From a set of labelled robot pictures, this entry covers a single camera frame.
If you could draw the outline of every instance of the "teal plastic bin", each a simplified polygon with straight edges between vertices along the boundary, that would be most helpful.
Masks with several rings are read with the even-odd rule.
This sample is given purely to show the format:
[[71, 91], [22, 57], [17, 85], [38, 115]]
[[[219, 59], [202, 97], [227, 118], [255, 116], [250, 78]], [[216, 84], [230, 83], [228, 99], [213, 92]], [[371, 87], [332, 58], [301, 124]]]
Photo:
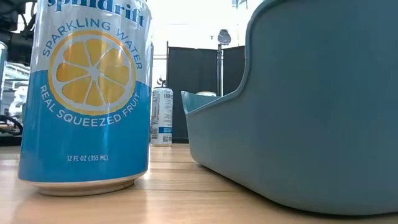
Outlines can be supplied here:
[[192, 157], [283, 205], [398, 211], [398, 1], [274, 0], [239, 88], [182, 93]]

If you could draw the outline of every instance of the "spindrift logo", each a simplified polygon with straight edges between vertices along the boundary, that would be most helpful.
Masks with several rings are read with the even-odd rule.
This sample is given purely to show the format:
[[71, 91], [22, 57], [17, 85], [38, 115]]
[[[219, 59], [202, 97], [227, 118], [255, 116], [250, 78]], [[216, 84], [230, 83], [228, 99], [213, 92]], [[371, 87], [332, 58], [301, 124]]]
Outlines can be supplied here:
[[72, 6], [87, 6], [112, 12], [119, 16], [124, 16], [141, 27], [144, 26], [144, 16], [140, 16], [140, 10], [137, 8], [131, 9], [130, 4], [121, 6], [113, 4], [113, 0], [49, 0], [48, 7], [55, 6], [55, 12], [61, 12], [64, 5], [70, 4]]

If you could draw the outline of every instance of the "lemon illustration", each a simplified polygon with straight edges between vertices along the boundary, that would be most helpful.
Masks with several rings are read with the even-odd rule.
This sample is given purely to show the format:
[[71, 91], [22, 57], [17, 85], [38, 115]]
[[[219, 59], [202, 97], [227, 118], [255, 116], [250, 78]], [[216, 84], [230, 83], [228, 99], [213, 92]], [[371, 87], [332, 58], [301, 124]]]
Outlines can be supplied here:
[[123, 107], [134, 91], [135, 70], [128, 50], [102, 32], [77, 32], [59, 43], [50, 62], [55, 98], [82, 114], [101, 115]]

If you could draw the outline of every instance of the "light wood grain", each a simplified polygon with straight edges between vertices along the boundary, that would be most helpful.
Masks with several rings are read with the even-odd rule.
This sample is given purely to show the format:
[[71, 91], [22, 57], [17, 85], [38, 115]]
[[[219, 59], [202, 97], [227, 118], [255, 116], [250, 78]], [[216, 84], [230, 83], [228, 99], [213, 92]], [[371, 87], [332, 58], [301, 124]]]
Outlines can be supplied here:
[[286, 208], [204, 168], [188, 145], [152, 148], [133, 187], [89, 197], [49, 197], [17, 179], [18, 147], [0, 147], [0, 223], [396, 224], [398, 215], [333, 217]]

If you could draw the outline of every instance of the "spindrift can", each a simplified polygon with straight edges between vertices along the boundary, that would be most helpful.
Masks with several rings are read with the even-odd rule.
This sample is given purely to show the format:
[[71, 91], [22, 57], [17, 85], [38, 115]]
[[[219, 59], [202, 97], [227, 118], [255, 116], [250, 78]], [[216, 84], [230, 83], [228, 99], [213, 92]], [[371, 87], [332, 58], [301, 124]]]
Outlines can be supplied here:
[[89, 195], [147, 170], [150, 21], [145, 0], [39, 1], [21, 180]]
[[153, 146], [170, 146], [173, 131], [173, 90], [158, 87], [152, 93], [152, 113], [150, 119]]

